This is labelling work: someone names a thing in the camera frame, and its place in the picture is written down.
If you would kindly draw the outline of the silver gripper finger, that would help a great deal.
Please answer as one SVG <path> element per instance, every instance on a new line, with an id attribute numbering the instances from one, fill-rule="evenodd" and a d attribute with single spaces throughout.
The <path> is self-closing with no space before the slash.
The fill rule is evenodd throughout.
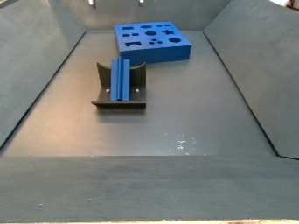
<path id="1" fill-rule="evenodd" d="M 146 5 L 146 0 L 139 0 L 139 6 L 145 7 L 145 5 Z"/>
<path id="2" fill-rule="evenodd" d="M 92 8 L 96 9 L 96 0 L 88 0 L 88 5 L 91 5 Z"/>

